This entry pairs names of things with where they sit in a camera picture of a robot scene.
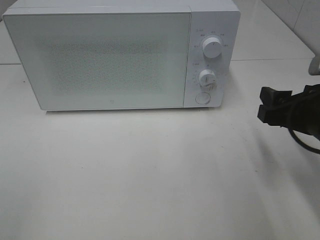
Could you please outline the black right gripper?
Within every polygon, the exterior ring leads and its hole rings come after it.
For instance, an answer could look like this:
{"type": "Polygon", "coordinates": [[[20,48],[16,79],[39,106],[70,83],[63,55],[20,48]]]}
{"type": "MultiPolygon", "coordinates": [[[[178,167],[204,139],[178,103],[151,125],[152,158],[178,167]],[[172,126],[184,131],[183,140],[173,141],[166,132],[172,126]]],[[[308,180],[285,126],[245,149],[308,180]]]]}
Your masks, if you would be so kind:
{"type": "Polygon", "coordinates": [[[258,119],[270,126],[285,127],[310,136],[320,135],[320,85],[306,85],[302,92],[292,94],[291,90],[275,90],[263,86],[259,98],[258,119]],[[269,109],[287,106],[283,112],[269,109]]]}

